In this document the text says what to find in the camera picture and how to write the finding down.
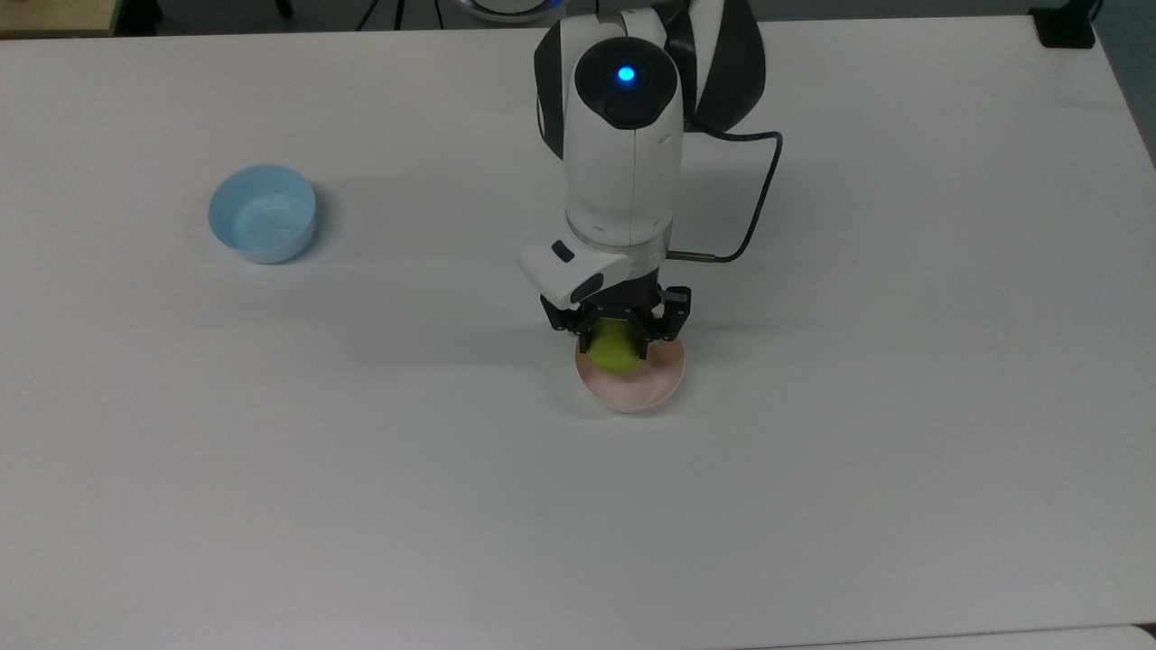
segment white table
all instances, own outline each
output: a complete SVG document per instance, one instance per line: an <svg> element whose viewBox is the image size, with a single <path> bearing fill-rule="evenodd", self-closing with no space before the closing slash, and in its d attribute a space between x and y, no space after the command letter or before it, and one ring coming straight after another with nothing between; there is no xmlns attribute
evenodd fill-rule
<svg viewBox="0 0 1156 650"><path fill-rule="evenodd" d="M840 648L843 650L1156 650L1156 640L1135 627L1104 627L876 641Z"/></svg>
<svg viewBox="0 0 1156 650"><path fill-rule="evenodd" d="M1156 620L1156 173L1027 17L764 24L786 150L650 416L516 244L540 31L0 43L0 644L702 649ZM769 145L688 140L675 245ZM216 243L259 162L317 245Z"/></svg>

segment white robot housing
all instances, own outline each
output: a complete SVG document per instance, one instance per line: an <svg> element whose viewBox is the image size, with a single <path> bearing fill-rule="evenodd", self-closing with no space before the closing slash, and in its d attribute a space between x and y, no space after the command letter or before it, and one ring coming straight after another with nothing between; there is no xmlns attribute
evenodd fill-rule
<svg viewBox="0 0 1156 650"><path fill-rule="evenodd" d="M550 28L534 71L539 130L569 189L519 248L518 264L550 324L577 334L581 352L598 319L617 318L630 323L645 359L651 341L677 335L690 310L690 289L658 283L683 132L726 131L758 102L758 27L747 0L577 16Z"/></svg>

